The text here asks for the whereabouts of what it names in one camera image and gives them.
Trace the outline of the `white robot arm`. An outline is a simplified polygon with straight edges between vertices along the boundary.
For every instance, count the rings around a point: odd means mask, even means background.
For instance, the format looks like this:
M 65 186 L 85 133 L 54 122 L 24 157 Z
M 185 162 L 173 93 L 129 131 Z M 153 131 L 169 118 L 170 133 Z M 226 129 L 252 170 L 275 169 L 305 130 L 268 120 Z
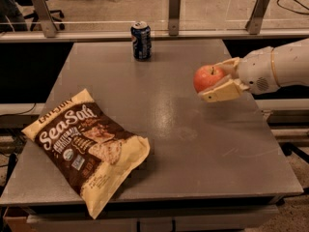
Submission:
M 202 66 L 194 74 L 193 85 L 206 102 L 235 100 L 244 92 L 262 95 L 282 87 L 309 86 L 309 39 Z

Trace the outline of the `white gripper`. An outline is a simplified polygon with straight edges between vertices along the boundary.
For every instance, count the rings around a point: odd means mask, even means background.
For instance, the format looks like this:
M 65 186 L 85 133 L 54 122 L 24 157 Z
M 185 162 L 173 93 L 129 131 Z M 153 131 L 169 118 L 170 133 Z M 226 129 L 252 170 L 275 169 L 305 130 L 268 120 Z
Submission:
M 236 57 L 216 63 L 213 75 L 218 79 L 230 79 L 198 96 L 206 102 L 224 102 L 238 99 L 247 90 L 254 95 L 276 92 L 279 85 L 271 66 L 272 51 L 273 48 L 268 46 L 248 53 L 240 61 Z

